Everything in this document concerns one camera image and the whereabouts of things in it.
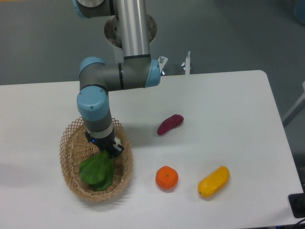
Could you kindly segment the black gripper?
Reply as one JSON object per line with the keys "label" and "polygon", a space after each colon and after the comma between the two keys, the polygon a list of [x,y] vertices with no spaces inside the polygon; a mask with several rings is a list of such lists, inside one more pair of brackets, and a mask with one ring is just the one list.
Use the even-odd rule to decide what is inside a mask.
{"label": "black gripper", "polygon": [[124,146],[121,140],[115,137],[114,130],[104,138],[94,138],[88,132],[85,132],[85,137],[88,142],[96,145],[101,151],[109,151],[110,158],[117,158],[124,151]]}

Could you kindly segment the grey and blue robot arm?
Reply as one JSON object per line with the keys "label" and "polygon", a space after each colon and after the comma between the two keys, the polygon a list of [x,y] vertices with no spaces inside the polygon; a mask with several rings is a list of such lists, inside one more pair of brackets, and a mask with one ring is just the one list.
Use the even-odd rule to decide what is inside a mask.
{"label": "grey and blue robot arm", "polygon": [[77,95],[87,140],[110,157],[118,157],[124,147],[115,142],[109,92],[153,87],[161,81],[159,62],[150,54],[145,1],[75,0],[73,6],[81,17],[118,19],[123,62],[106,65],[101,58],[85,58],[80,64]]}

